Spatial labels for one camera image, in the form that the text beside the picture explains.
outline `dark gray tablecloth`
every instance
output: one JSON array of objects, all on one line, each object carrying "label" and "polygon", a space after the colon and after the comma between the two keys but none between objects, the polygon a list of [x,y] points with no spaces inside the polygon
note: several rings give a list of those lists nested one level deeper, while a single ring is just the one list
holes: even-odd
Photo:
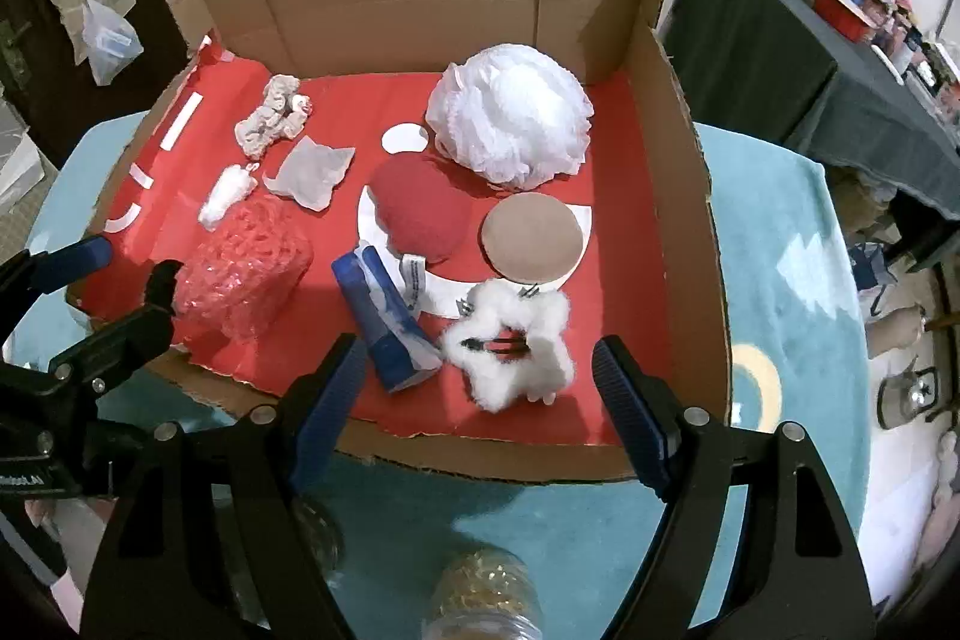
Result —
[{"label": "dark gray tablecloth", "polygon": [[676,0],[664,47],[700,121],[856,167],[960,220],[946,133],[804,0]]}]

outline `door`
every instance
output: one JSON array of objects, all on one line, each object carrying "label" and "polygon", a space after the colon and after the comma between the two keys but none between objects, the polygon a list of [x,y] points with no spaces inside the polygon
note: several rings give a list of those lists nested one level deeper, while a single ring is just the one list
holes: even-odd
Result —
[{"label": "door", "polygon": [[136,0],[127,15],[144,52],[112,84],[98,87],[49,0],[0,0],[0,82],[37,146],[64,165],[90,127],[150,109],[186,63],[186,45],[166,0]]}]

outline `teal blanket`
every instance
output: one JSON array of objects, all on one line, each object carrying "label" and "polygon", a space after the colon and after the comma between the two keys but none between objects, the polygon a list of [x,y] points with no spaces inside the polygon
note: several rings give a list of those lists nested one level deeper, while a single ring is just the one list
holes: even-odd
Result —
[{"label": "teal blanket", "polygon": [[[109,121],[83,139],[37,218],[33,249],[53,250],[80,237],[140,118]],[[731,342],[740,362],[733,373],[736,414],[745,427],[772,420],[778,409],[779,418],[803,423],[856,528],[869,448],[866,347],[822,167],[758,140],[698,131],[713,179]],[[17,329],[14,355],[45,365],[82,336],[62,297],[47,297]],[[227,422],[149,372],[100,406],[105,417],[144,427],[169,419],[187,428]],[[662,511],[653,492],[636,482],[504,485],[339,456],[317,490],[346,538],[333,593],[357,635],[376,640],[419,637],[440,570],[458,552],[488,545],[528,563],[548,637],[600,637]],[[742,491],[731,492],[697,622],[719,608],[743,500]]]}]

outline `cardboard box wall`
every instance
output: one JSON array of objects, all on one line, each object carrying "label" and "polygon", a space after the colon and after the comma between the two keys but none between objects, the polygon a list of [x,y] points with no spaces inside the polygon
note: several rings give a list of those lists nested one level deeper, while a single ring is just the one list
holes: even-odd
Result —
[{"label": "cardboard box wall", "polygon": [[[680,400],[728,416],[730,346],[709,175],[673,70],[652,33],[663,0],[170,0],[192,47],[215,30],[225,47],[273,73],[301,78],[443,71],[493,44],[529,44],[590,84],[629,76],[653,181],[664,252],[672,370]],[[101,194],[102,229],[139,146],[174,100],[160,97]],[[242,415],[270,401],[249,386],[189,365],[171,351],[152,369],[194,398]],[[589,371],[581,368],[581,373]],[[621,448],[528,446],[461,437],[401,439],[352,420],[338,449],[475,477],[545,482],[630,474]]]}]

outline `bolt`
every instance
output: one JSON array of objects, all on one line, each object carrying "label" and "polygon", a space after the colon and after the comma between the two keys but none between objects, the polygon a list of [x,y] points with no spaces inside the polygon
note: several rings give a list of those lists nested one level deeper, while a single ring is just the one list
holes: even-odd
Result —
[{"label": "bolt", "polygon": [[50,432],[40,432],[37,434],[37,450],[41,456],[50,456],[54,450],[54,435]]},{"label": "bolt", "polygon": [[260,405],[250,413],[251,421],[256,423],[257,426],[266,426],[268,423],[273,423],[275,418],[277,418],[277,408],[273,405]]},{"label": "bolt", "polygon": [[703,408],[687,408],[683,411],[683,420],[690,426],[707,426],[710,419],[710,413]]},{"label": "bolt", "polygon": [[787,421],[784,424],[784,437],[787,439],[792,439],[794,442],[801,442],[803,438],[806,437],[806,432],[803,430],[803,426],[800,426],[799,423]]},{"label": "bolt", "polygon": [[161,423],[160,426],[154,429],[154,439],[158,442],[166,442],[176,437],[177,432],[179,432],[179,429],[176,427],[176,424],[172,421],[167,421],[166,423]]}]

